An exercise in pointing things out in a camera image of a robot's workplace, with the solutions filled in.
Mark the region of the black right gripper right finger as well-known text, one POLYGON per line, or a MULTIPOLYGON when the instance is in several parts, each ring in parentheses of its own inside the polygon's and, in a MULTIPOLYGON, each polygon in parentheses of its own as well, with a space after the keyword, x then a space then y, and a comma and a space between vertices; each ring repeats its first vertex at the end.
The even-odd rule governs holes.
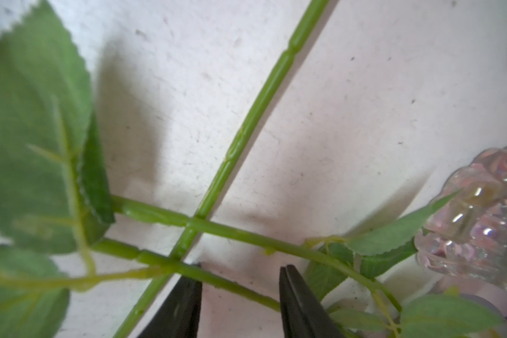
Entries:
POLYGON ((285 338, 344 338, 295 266, 280 268, 279 293, 285 338))

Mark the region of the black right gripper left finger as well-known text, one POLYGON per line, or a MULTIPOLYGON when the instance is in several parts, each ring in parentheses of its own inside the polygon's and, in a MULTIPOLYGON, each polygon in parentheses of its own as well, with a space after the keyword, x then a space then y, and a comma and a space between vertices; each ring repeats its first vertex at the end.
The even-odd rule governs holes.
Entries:
POLYGON ((182 276, 138 338, 196 338, 203 283, 182 276))

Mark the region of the white blue artificial rose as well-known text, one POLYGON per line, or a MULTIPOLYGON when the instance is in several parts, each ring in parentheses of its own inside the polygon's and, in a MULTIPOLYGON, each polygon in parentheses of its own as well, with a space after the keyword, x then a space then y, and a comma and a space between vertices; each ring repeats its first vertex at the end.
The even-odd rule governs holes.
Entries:
POLYGON ((104 242, 100 251, 133 259, 143 267, 70 277, 46 255, 0 245, 0 337, 55 337, 66 317, 72 292, 85 292, 107 282, 149 280, 167 274, 181 274, 280 310, 280 303, 273 298, 166 256, 113 241, 104 242))

